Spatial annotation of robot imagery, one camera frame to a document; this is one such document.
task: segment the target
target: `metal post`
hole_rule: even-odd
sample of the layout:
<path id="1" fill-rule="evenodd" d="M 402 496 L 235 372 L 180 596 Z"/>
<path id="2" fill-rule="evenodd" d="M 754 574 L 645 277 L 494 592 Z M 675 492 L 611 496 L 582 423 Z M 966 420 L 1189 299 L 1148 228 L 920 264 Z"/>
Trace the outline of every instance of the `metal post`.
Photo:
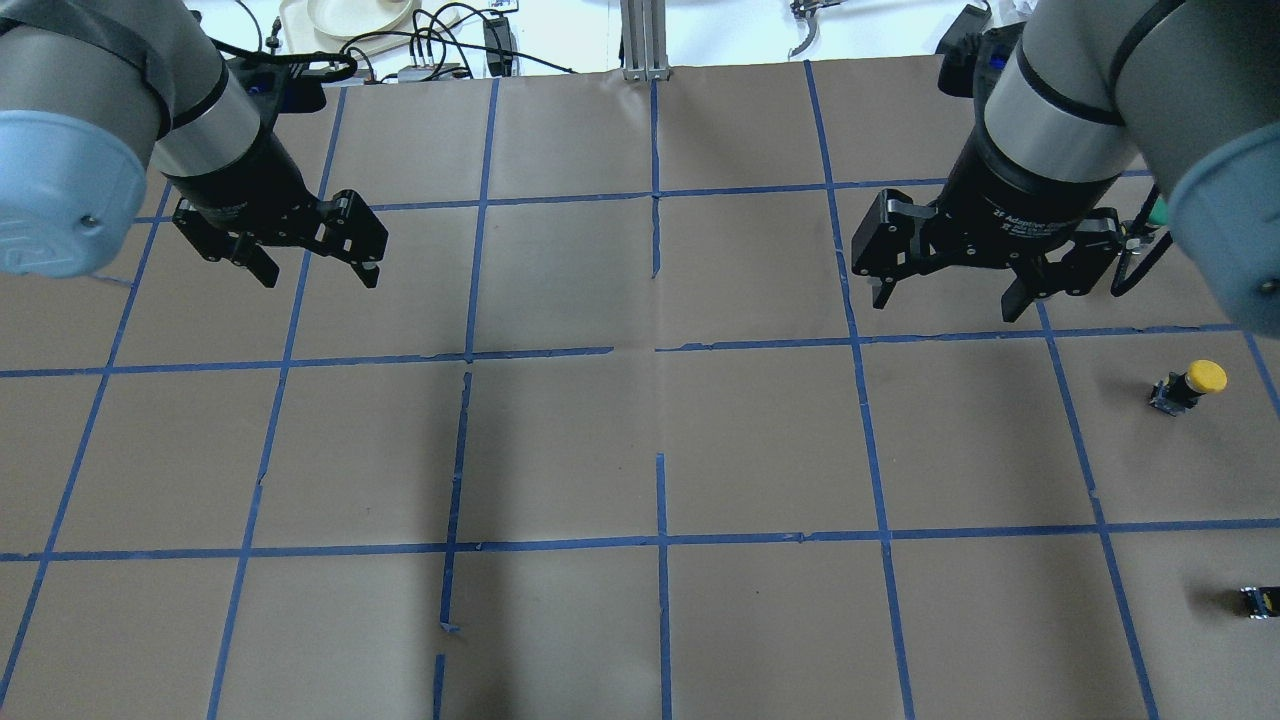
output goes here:
<path id="1" fill-rule="evenodd" d="M 667 0 L 622 1 L 622 74 L 628 81 L 667 79 Z"/>

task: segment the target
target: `yellow cap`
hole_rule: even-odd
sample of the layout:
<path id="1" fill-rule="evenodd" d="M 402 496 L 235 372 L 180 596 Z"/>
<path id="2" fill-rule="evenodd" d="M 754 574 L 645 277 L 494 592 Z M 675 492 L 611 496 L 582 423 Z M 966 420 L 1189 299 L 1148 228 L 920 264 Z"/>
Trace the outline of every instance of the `yellow cap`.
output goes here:
<path id="1" fill-rule="evenodd" d="M 1187 384 L 1204 395 L 1222 392 L 1226 389 L 1226 370 L 1212 360 L 1197 360 L 1187 369 Z"/>

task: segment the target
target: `green object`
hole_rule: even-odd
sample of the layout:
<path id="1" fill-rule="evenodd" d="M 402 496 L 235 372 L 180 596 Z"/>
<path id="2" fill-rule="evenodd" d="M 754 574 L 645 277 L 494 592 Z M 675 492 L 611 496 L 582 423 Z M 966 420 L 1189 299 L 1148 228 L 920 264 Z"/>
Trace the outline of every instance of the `green object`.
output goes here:
<path id="1" fill-rule="evenodd" d="M 1162 228 L 1169 224 L 1169 205 L 1165 205 L 1164 197 L 1156 199 L 1156 205 L 1151 209 L 1151 217 L 1147 218 L 1147 224 Z"/>

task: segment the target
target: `bottle with yellow cap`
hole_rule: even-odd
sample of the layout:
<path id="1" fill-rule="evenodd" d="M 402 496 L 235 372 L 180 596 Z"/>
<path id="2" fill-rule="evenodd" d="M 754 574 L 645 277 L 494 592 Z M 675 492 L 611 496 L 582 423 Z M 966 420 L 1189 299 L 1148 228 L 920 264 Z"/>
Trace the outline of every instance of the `bottle with yellow cap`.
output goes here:
<path id="1" fill-rule="evenodd" d="M 1212 360 L 1197 360 L 1185 373 L 1169 377 L 1151 388 L 1148 405 L 1169 415 L 1181 415 L 1196 407 L 1201 397 L 1226 389 L 1226 370 Z"/>

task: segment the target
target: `grid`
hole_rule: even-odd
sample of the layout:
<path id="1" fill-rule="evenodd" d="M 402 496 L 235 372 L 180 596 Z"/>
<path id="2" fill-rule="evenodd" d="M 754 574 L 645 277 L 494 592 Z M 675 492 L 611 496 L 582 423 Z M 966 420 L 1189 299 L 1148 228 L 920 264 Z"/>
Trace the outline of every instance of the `grid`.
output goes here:
<path id="1" fill-rule="evenodd" d="M 557 551 L 557 550 L 585 550 L 585 548 L 618 548 L 618 547 L 654 547 L 658 557 L 658 606 L 659 606 L 659 665 L 660 665 L 660 708 L 666 719 L 676 715 L 672 691 L 672 632 L 671 611 L 672 601 L 669 592 L 668 552 L 676 546 L 714 546 L 714 544 L 772 544 L 772 543 L 877 543 L 882 559 L 883 579 L 886 588 L 886 602 L 888 607 L 890 632 L 892 637 L 893 653 L 897 666 L 897 680 L 901 692 L 902 712 L 906 717 L 915 717 L 915 703 L 910 674 L 910 657 L 908 656 L 908 643 L 904 635 L 904 616 L 900 609 L 899 584 L 895 570 L 895 541 L 910 539 L 955 539 L 955 538 L 1006 538 L 1006 537 L 1047 537 L 1047 536 L 1092 536 L 1097 537 L 1106 561 L 1106 570 L 1110 577 L 1112 592 L 1115 594 L 1116 611 L 1124 629 L 1125 641 L 1132 657 L 1133 671 L 1137 676 L 1142 694 L 1146 715 L 1151 719 L 1160 716 L 1156 697 L 1148 679 L 1147 666 L 1143 659 L 1138 632 L 1130 612 L 1130 602 L 1125 593 L 1124 579 L 1116 561 L 1112 547 L 1112 538 L 1121 534 L 1137 533 L 1167 533 L 1167 532 L 1196 532 L 1196 530 L 1248 530 L 1248 529 L 1277 529 L 1280 518 L 1245 518 L 1245 519 L 1220 519 L 1220 520 L 1184 520 L 1184 521 L 1123 521 L 1110 523 L 1103 512 L 1102 502 L 1097 495 L 1097 487 L 1091 469 L 1089 452 L 1085 447 L 1082 423 L 1073 402 L 1073 393 L 1068 374 L 1064 370 L 1062 357 L 1059 350 L 1059 340 L 1079 337 L 1108 337 L 1108 336 L 1176 336 L 1184 333 L 1222 333 L 1243 334 L 1244 342 L 1254 360 L 1256 372 L 1266 388 L 1268 400 L 1276 416 L 1280 418 L 1280 396 L 1277 396 L 1272 374 L 1270 373 L 1263 352 L 1257 341 L 1248 333 L 1228 324 L 1206 324 L 1198 327 L 1151 327 L 1151 328 L 1124 328 L 1101 327 L 1083 329 L 1056 329 L 1050 322 L 1050 315 L 1043 305 L 1037 305 L 1039 328 L 1027 331 L 998 331 L 998 332 L 964 332 L 943 334 L 873 334 L 864 336 L 859 332 L 854 305 L 850 300 L 850 283 L 847 275 L 847 259 L 844 254 L 842 238 L 845 232 L 841 227 L 840 209 L 837 208 L 837 191 L 850 188 L 877 188 L 877 187 L 905 187 L 905 186 L 938 186 L 942 178 L 900 178 L 883 182 L 836 182 L 832 170 L 832 158 L 827 140 L 827 131 L 823 122 L 823 104 L 819 100 L 818 85 L 813 67 L 804 64 L 808 96 L 812 102 L 813 122 L 817 129 L 819 151 L 822 156 L 822 169 L 824 181 L 822 183 L 805 184 L 780 184 L 780 186 L 750 186 L 750 187 L 721 187 L 721 188 L 694 188 L 694 190 L 662 190 L 659 165 L 659 86 L 650 85 L 650 147 L 652 147 L 652 190 L 649 192 L 623 192 L 600 195 L 567 195 L 567 196 L 535 196 L 498 199 L 489 196 L 489 179 L 494 147 L 494 127 L 498 113 L 499 83 L 494 81 L 488 96 L 488 120 L 484 138 L 484 160 L 480 176 L 480 192 L 476 200 L 445 200 L 426 202 L 399 202 L 374 205 L 376 211 L 394 213 L 401 210 L 424 210 L 445 208 L 475 208 L 477 213 L 472 272 L 470 278 L 470 293 L 466 318 L 466 345 L 461 352 L 445 352 L 430 356 L 421 355 L 380 355 L 380 356 L 347 356 L 347 357 L 319 357 L 296 359 L 294 341 L 298 332 L 298 320 L 302 313 L 307 277 L 310 272 L 310 256 L 303 258 L 298 275 L 298 283 L 293 296 L 292 313 L 284 340 L 284 351 L 279 360 L 252 360 L 252 361 L 221 361 L 221 363 L 186 363 L 186 364 L 146 364 L 128 365 L 118 364 L 116 357 L 129 323 L 129 316 L 137 299 L 137 291 L 147 268 L 152 243 L 160 227 L 170 218 L 164 214 L 169 202 L 170 190 L 165 188 L 156 213 L 152 217 L 138 218 L 140 225 L 148 225 L 146 246 L 142 250 L 137 270 L 133 275 L 128 300 L 125 301 L 120 316 L 114 342 L 108 360 L 101 366 L 73 366 L 73 368 L 45 368 L 45 369 L 14 369 L 0 370 L 3 378 L 45 378 L 90 375 L 99 377 L 97 391 L 93 396 L 88 418 L 84 423 L 83 433 L 72 464 L 65 488 L 63 491 L 58 511 L 50 528 L 47 541 L 41 552 L 29 553 L 0 553 L 0 562 L 6 564 L 35 564 L 35 582 L 29 589 L 29 596 L 22 614 L 22 620 L 13 641 L 12 650 L 5 665 L 4 678 L 0 680 L 0 705 L 9 692 L 10 683 L 19 662 L 26 641 L 27 630 L 32 616 L 41 598 L 41 589 L 46 570 L 51 564 L 67 561 L 116 561 L 116 560 L 165 560 L 165 559 L 234 559 L 236 575 L 232 585 L 230 602 L 227 609 L 225 623 L 221 632 L 216 671 L 211 684 L 207 717 L 212 720 L 219 716 L 220 696 L 228 657 L 236 637 L 237 614 L 241 594 L 244 587 L 246 571 L 253 559 L 266 557 L 307 557 L 307 556 L 371 556 L 371 555 L 439 555 L 443 559 L 443 579 L 439 605 L 439 624 L 447 633 L 457 633 L 460 628 L 453 624 L 453 574 L 456 560 L 460 553 L 504 553 L 504 552 L 530 552 L 530 551 Z M 334 163 L 334 152 L 342 129 L 343 114 L 348 102 L 347 90 L 338 95 L 337 113 L 329 138 L 328 152 L 319 195 L 326 195 L 330 179 L 330 170 Z M 1140 170 L 1126 173 L 1130 176 L 1144 174 Z M 814 337 L 814 338 L 785 338 L 785 340 L 758 340 L 758 341 L 716 341 L 716 342 L 689 342 L 675 347 L 657 347 L 655 354 L 685 354 L 685 352 L 722 352 L 740 350 L 786 350 L 801 347 L 849 347 L 852 359 L 852 372 L 855 384 L 852 388 L 837 388 L 844 392 L 855 392 L 864 443 L 870 473 L 872 496 L 874 501 L 874 528 L 826 530 L 812 533 L 669 533 L 667 523 L 667 471 L 666 456 L 658 452 L 654 462 L 655 482 L 655 527 L 652 534 L 628 534 L 613 537 L 590 538 L 562 538 L 562 539 L 535 539 L 535 541 L 485 541 L 461 542 L 458 539 L 458 519 L 465 500 L 463 488 L 466 478 L 465 457 L 468 430 L 468 410 L 472 393 L 472 373 L 463 374 L 461 389 L 461 410 L 457 420 L 457 439 L 452 477 L 452 495 L 449 501 L 448 529 L 445 542 L 426 543 L 396 543 L 396 544 L 357 544 L 357 546 L 257 546 L 253 542 L 259 510 L 262 500 L 262 480 L 270 468 L 273 445 L 276 427 L 280 418 L 282 406 L 287 397 L 289 373 L 296 368 L 320 366 L 353 366 L 353 365 L 396 365 L 396 364 L 433 364 L 452 363 L 472 365 L 477 361 L 493 360 L 520 360 L 535 357 L 582 357 L 599 356 L 614 352 L 611 346 L 585 346 L 585 347 L 557 347 L 557 348 L 530 348 L 507 351 L 481 351 L 477 350 L 475 331 L 477 319 L 477 306 L 481 286 L 483 250 L 485 243 L 485 219 L 489 208 L 504 205 L 535 205 L 535 204 L 561 204 L 561 202 L 611 202 L 621 200 L 652 199 L 653 218 L 653 275 L 662 272 L 662 201 L 671 197 L 698 197 L 713 195 L 776 195 L 791 192 L 824 192 L 828 211 L 831 234 L 833 240 L 833 255 L 840 279 L 844 316 L 847 323 L 847 334 L 842 337 Z M 1044 343 L 1057 380 L 1057 391 L 1061 397 L 1062 409 L 1066 414 L 1070 434 L 1074 442 L 1075 454 L 1089 496 L 1092 506 L 1092 523 L 1061 524 L 1061 525 L 1010 525 L 1010 527 L 960 527 L 960 528 L 911 528 L 893 529 L 890 511 L 884 498 L 884 488 L 881 480 L 881 460 L 877 452 L 877 433 L 873 407 L 868 395 L 868 378 L 865 375 L 863 350 L 874 345 L 901 345 L 920 342 L 966 342 L 966 341 L 1018 341 L 1041 340 Z M 84 460 L 90 438 L 95 429 L 99 411 L 102 406 L 104 396 L 109 383 L 115 375 L 131 374 L 165 374 L 165 373 L 195 373 L 195 372 L 233 372 L 233 370 L 275 370 L 279 379 L 275 388 L 270 410 L 266 437 L 262 442 L 261 461 L 259 466 L 259 483 L 255 486 L 248 514 L 244 521 L 243 539 L 238 547 L 188 547 L 188 548 L 128 548 L 110 551 L 60 551 L 56 550 L 58 538 L 63 520 L 67 515 L 81 464 Z M 448 702 L 445 693 L 445 670 L 448 666 L 448 653 L 438 653 L 434 659 L 434 675 L 431 679 L 433 717 L 442 716 L 442 708 Z"/>

